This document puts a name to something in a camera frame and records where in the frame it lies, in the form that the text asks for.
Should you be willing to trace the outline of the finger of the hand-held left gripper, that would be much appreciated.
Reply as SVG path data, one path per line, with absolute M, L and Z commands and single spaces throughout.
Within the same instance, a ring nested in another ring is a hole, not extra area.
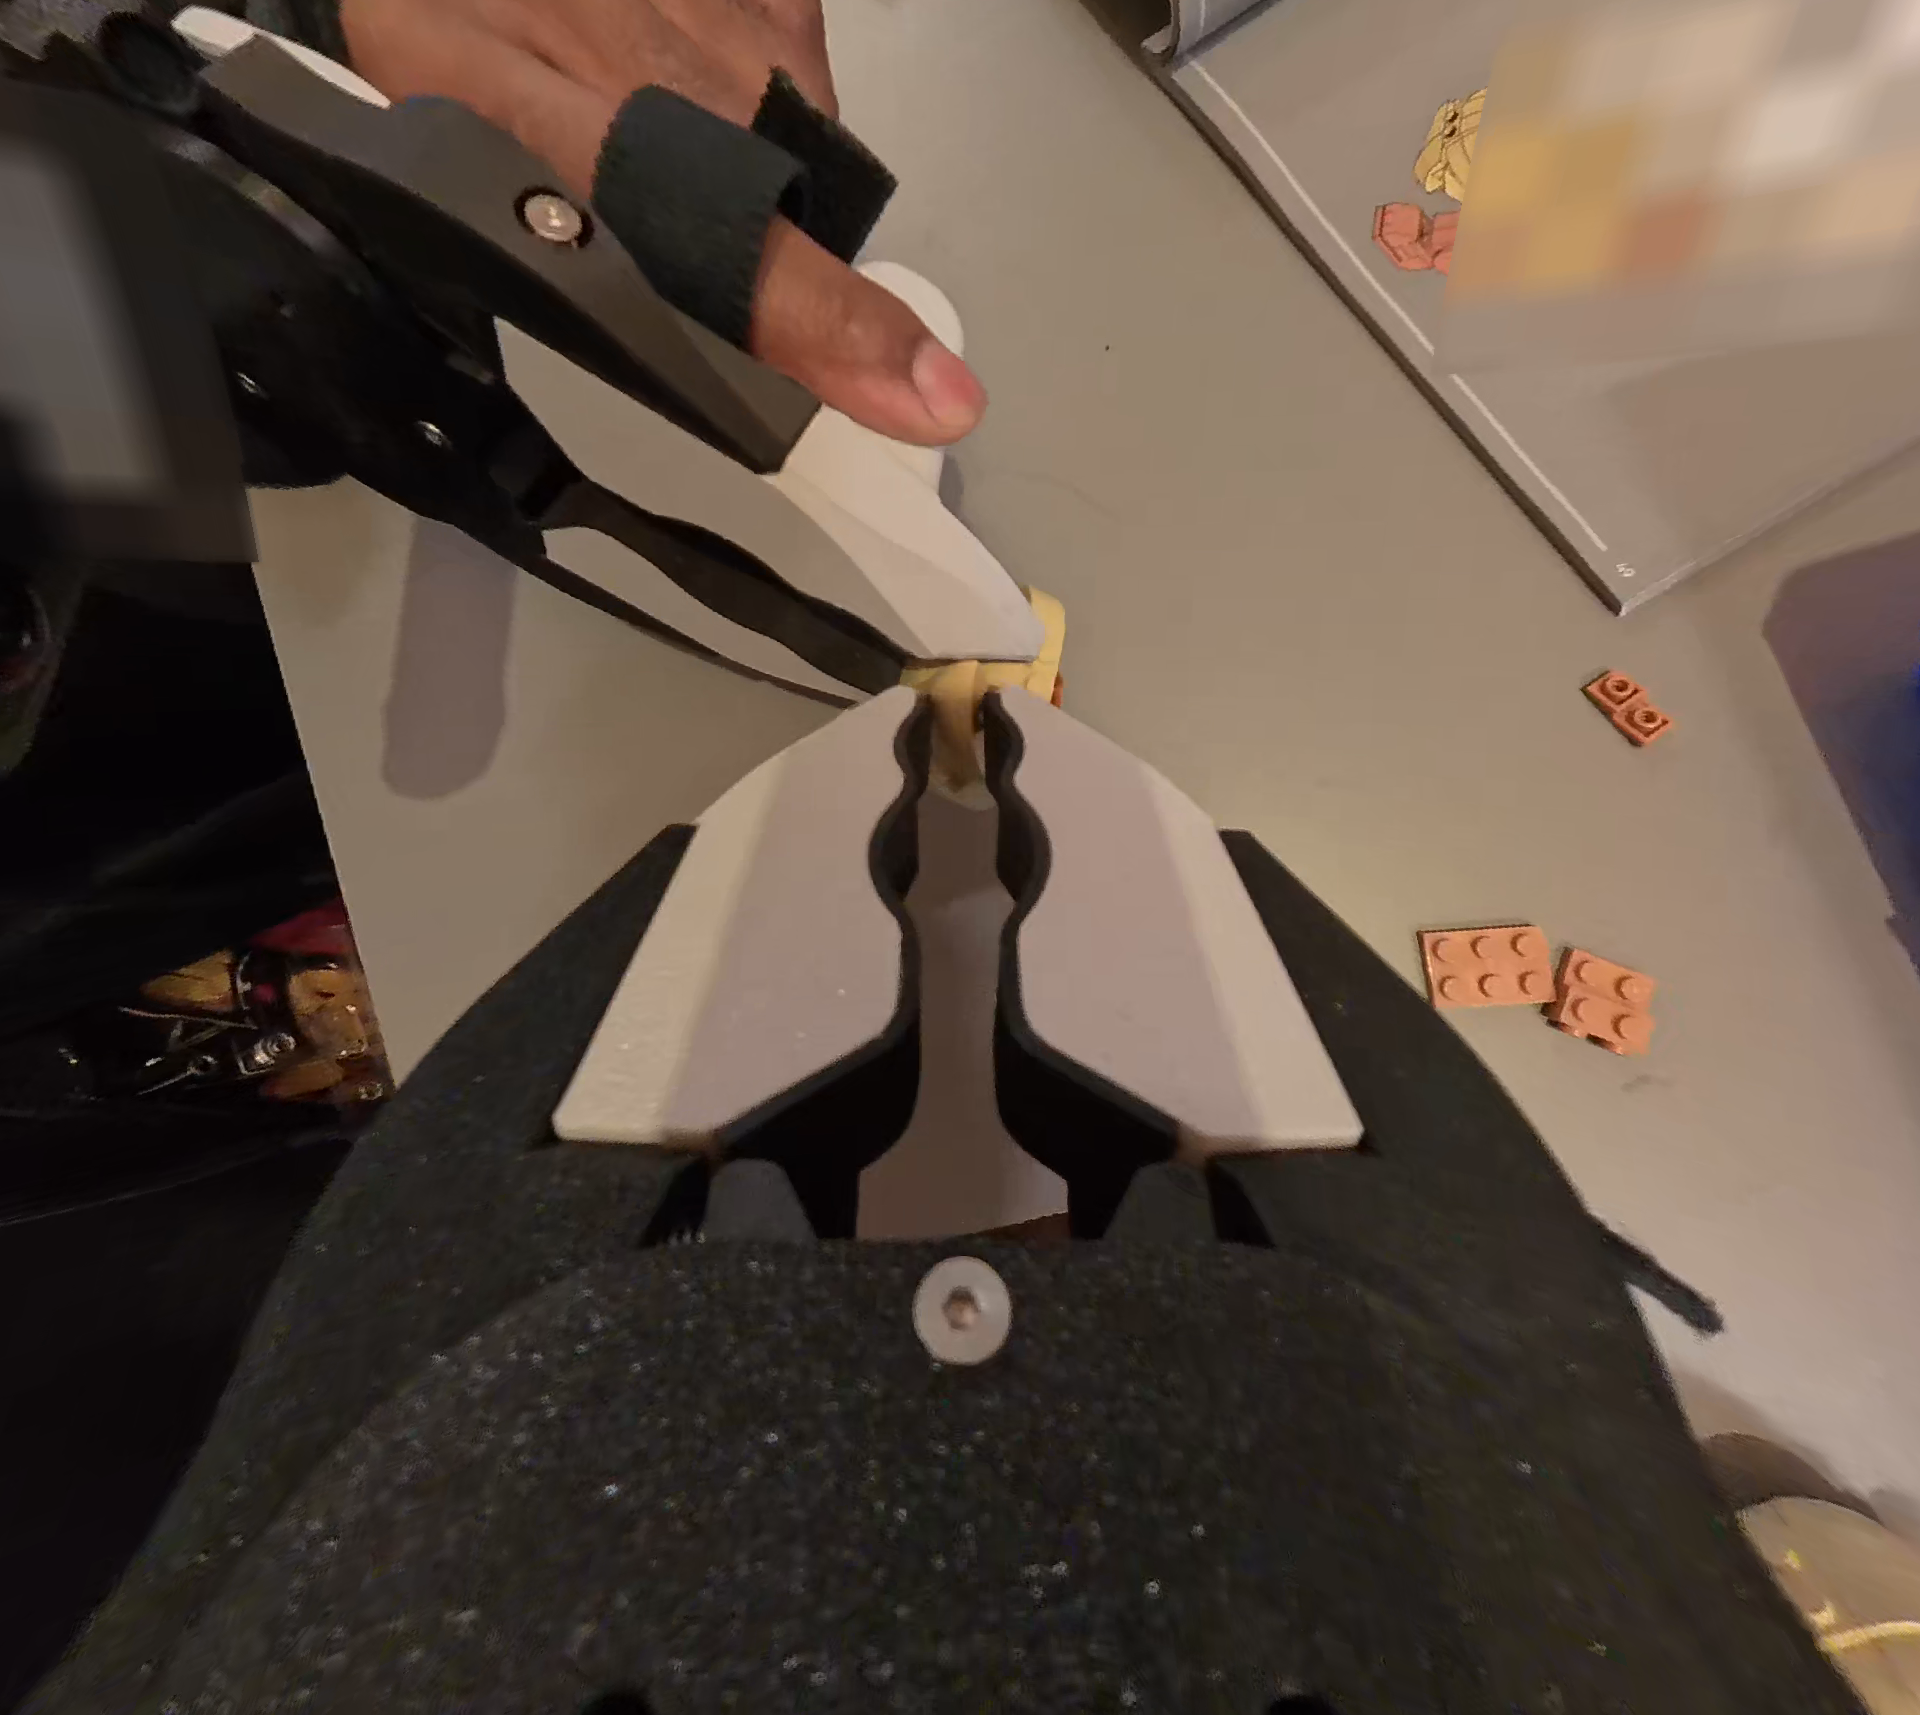
M 901 671 L 1030 661 L 1044 627 L 943 499 L 943 463 L 825 411 L 762 475 L 633 401 L 593 401 L 516 437 L 516 509 L 540 543 L 561 527 L 623 541 L 765 635 L 797 639 L 773 619 L 789 597 Z
M 700 651 L 720 667 L 836 707 L 901 685 L 896 655 L 822 627 L 822 617 L 806 613 L 795 599 L 773 601 L 773 619 L 795 635 L 791 641 L 722 615 L 643 553 L 603 531 L 561 527 L 542 541 L 554 585 L 673 645 Z

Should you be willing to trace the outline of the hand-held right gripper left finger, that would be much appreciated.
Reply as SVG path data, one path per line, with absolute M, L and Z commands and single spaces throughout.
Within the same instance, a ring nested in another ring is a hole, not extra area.
M 922 1075 L 924 699 L 888 689 L 756 767 L 679 861 L 551 1117 L 565 1143 L 777 1163 L 829 1239 Z

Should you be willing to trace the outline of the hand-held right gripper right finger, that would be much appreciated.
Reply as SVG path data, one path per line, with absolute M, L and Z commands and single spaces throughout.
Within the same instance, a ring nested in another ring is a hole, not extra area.
M 1362 1117 L 1197 801 L 1023 689 L 981 707 L 996 807 L 1002 1125 L 1099 1239 L 1144 1169 L 1355 1151 Z

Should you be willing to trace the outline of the tan curved brick assembly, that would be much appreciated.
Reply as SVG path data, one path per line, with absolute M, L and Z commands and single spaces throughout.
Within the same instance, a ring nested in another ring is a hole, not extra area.
M 1066 611 L 1062 601 L 1040 589 L 1027 589 L 1028 603 L 1042 623 L 1042 645 L 1030 661 L 941 661 L 909 665 L 903 683 L 932 705 L 929 785 L 967 807 L 989 807 L 986 745 L 983 741 L 983 703 L 986 695 L 1018 689 L 1039 695 L 1054 709 L 1064 703 L 1062 657 Z

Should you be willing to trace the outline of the grey desk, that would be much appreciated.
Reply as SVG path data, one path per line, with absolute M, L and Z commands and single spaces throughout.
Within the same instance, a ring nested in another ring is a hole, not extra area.
M 1917 1521 L 1917 975 L 1764 637 L 1917 527 L 1908 459 L 1620 621 L 1081 0 L 827 0 L 880 255 L 959 305 L 956 461 L 1069 611 L 1069 709 L 1261 835 L 1391 965 L 1530 919 L 1658 979 L 1646 1057 L 1457 1027 L 1596 1215 L 1702 1433 Z M 612 623 L 355 481 L 259 501 L 261 591 L 398 1079 L 666 821 L 818 705 Z M 1633 751 L 1579 687 L 1642 679 Z

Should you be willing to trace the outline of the person's left hand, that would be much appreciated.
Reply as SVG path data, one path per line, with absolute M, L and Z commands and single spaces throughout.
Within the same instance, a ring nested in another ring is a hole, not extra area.
M 684 95 L 748 127 L 777 73 L 838 115 L 822 0 L 341 0 L 349 65 L 390 99 L 453 97 L 589 191 L 619 107 Z M 945 445 L 989 395 L 894 293 L 793 219 L 761 251 L 748 349 L 882 435 Z

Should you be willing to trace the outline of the reddish brown six-stud plate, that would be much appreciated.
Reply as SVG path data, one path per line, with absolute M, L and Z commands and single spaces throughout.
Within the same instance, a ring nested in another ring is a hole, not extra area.
M 1433 1007 L 1547 1007 L 1555 995 L 1550 941 L 1534 923 L 1420 929 Z

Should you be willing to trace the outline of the reddish brown stacked small plates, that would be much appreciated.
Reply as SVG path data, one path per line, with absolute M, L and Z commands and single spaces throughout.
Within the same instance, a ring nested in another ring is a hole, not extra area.
M 1644 1055 L 1654 1033 L 1656 981 L 1644 971 L 1566 947 L 1552 975 L 1545 1007 L 1550 1027 L 1609 1049 L 1615 1055 Z

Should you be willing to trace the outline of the red yellow printed dark object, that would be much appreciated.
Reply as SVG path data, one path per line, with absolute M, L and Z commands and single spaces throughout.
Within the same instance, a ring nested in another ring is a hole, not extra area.
M 343 897 L 140 983 L 116 1007 L 138 1099 L 246 1093 L 360 1109 L 395 1093 Z

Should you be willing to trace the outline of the reddish brown two-stud plate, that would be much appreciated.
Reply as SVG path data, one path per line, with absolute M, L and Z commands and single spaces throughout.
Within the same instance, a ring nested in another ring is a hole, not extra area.
M 1668 713 L 1654 703 L 1644 685 L 1627 671 L 1601 671 L 1583 685 L 1583 695 L 1607 717 L 1610 727 L 1635 747 L 1661 741 L 1673 729 Z

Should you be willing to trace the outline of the grey instruction booklet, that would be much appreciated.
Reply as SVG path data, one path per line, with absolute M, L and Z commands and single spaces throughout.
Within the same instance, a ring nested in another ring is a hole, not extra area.
M 1165 0 L 1142 59 L 1613 611 L 1917 451 L 1917 347 L 1466 377 L 1437 351 L 1513 0 Z

